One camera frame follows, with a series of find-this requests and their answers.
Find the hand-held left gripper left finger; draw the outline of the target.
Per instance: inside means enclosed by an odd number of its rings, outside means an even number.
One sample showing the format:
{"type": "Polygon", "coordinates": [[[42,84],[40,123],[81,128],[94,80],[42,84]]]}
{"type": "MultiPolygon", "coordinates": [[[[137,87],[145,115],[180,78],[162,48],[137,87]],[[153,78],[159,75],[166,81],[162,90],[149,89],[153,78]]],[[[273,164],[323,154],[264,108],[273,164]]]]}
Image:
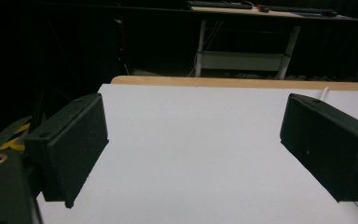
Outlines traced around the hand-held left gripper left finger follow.
{"type": "Polygon", "coordinates": [[[41,172],[45,200],[73,207],[107,144],[100,93],[74,100],[29,133],[25,151],[41,172]]]}

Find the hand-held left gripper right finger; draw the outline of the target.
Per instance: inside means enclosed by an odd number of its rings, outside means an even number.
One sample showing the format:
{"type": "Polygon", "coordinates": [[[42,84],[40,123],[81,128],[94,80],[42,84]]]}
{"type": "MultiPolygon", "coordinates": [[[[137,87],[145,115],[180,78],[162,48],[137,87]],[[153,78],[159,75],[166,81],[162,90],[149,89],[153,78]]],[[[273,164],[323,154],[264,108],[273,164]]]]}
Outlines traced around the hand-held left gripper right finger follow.
{"type": "Polygon", "coordinates": [[[358,202],[358,119],[309,96],[288,96],[281,143],[338,202],[358,202]]]}

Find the yellow and black floor tape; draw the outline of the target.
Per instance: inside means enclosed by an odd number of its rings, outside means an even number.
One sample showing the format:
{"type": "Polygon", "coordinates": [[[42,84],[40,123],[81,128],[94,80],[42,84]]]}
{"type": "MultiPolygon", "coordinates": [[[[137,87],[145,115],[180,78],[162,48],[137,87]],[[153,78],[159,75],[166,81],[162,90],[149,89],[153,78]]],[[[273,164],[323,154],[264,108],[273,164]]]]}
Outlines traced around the yellow and black floor tape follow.
{"type": "Polygon", "coordinates": [[[0,132],[0,150],[13,149],[23,152],[25,149],[24,138],[31,127],[32,117],[18,119],[0,132]]]}

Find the white table mat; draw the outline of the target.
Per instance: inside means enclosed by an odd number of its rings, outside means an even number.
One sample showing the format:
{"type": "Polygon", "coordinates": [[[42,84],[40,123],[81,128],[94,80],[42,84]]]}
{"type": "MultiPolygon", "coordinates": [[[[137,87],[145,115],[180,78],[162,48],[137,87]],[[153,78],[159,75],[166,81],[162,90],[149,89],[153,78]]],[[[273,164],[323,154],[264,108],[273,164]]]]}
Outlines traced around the white table mat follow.
{"type": "Polygon", "coordinates": [[[109,143],[45,224],[358,224],[282,145],[287,89],[101,87],[109,143]]]}

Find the white-legged wooden desk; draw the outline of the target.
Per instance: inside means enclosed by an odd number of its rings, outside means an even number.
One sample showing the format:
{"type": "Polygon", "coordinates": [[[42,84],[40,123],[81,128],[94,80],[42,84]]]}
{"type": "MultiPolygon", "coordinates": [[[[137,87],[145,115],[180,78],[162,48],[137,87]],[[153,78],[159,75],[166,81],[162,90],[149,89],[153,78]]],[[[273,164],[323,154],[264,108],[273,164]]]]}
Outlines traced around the white-legged wooden desk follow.
{"type": "Polygon", "coordinates": [[[285,78],[303,26],[351,25],[358,19],[253,9],[189,7],[201,16],[194,76],[203,70],[271,72],[285,78]]]}

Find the long black keyboard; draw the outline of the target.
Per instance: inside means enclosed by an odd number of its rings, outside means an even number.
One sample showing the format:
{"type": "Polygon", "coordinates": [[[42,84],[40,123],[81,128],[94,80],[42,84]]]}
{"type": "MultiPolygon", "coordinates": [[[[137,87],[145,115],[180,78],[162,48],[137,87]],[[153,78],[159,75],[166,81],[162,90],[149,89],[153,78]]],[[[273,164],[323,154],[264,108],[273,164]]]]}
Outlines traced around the long black keyboard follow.
{"type": "Polygon", "coordinates": [[[320,9],[311,7],[277,7],[270,6],[272,11],[290,12],[290,13],[305,13],[305,14],[317,14],[326,17],[336,17],[337,12],[334,9],[320,9]]]}

